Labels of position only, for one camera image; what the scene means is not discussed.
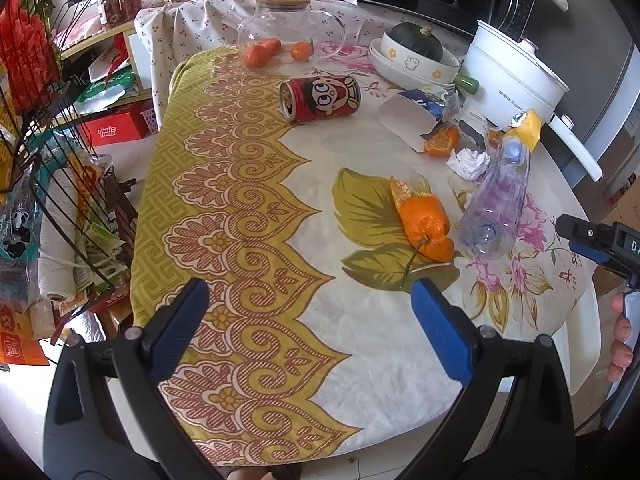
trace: small orange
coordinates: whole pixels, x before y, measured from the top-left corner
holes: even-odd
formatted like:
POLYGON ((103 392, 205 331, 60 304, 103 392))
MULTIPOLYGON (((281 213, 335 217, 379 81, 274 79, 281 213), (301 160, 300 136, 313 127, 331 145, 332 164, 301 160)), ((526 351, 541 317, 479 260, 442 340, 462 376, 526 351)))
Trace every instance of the small orange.
POLYGON ((452 260, 453 240, 447 238, 451 224, 437 196, 412 196, 401 205, 399 213, 411 245, 422 244, 420 254, 437 262, 452 260))
POLYGON ((247 68, 262 68, 270 57, 269 51, 261 45, 248 46, 242 53, 242 61, 247 68))
POLYGON ((262 40, 258 42, 269 51, 270 56, 277 56, 282 50, 282 43, 278 38, 269 38, 268 40, 262 40))
POLYGON ((308 61, 314 48, 308 41, 299 41, 291 47, 291 57, 296 61, 308 61))
POLYGON ((460 131, 457 126, 443 126, 424 141, 424 151, 434 156, 449 156, 458 145, 460 131))

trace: pot lid knob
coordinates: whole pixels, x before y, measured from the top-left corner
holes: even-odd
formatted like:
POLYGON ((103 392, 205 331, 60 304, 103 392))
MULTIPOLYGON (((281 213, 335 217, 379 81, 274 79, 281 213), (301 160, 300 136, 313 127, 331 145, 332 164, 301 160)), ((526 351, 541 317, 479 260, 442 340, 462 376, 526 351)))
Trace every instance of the pot lid knob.
POLYGON ((568 115, 562 115, 562 117, 560 117, 560 120, 566 125, 567 128, 569 128, 570 130, 574 127, 574 122, 569 118, 568 115))
POLYGON ((528 40, 527 38, 522 38, 522 41, 518 44, 518 46, 525 52, 529 52, 532 56, 536 56, 536 50, 538 49, 538 46, 533 43, 533 41, 528 40))

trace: red box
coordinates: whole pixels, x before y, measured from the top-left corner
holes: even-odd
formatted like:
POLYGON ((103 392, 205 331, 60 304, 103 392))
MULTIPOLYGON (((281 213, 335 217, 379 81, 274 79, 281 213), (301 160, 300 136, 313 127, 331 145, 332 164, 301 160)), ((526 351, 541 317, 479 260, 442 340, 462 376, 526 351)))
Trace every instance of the red box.
POLYGON ((145 105, 146 101, 139 101, 119 106, 107 115, 85 122, 84 127, 78 129, 89 137, 92 146, 142 139, 149 131, 142 116, 145 105))

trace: metal screw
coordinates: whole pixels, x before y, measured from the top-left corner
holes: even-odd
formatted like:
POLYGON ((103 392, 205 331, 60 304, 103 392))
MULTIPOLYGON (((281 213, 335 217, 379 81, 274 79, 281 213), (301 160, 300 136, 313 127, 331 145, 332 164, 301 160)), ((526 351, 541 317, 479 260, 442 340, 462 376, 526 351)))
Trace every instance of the metal screw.
POLYGON ((554 340, 546 334, 541 335, 539 341, 542 346, 546 346, 547 348, 551 348, 554 345, 554 340))
POLYGON ((495 328, 488 325, 482 325, 480 327, 480 335, 485 339, 491 339, 497 335, 495 328))
POLYGON ((130 326, 124 332, 125 339, 135 341, 142 335, 142 329, 139 326, 130 326))
POLYGON ((81 342, 82 338, 75 332, 73 332, 72 335, 66 338, 67 346, 78 346, 81 342))

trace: white roll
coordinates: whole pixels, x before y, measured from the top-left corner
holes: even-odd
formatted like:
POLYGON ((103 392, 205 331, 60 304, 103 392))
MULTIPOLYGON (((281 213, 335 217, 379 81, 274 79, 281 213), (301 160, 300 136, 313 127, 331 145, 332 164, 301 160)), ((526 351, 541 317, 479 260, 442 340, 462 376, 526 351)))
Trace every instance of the white roll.
MULTIPOLYGON (((55 171, 47 193, 47 211, 64 234, 75 242, 78 190, 73 169, 55 171)), ((38 258, 38 287, 43 298, 51 301, 71 301, 76 296, 73 266, 75 255, 74 248, 65 242, 49 218, 43 215, 38 258)))

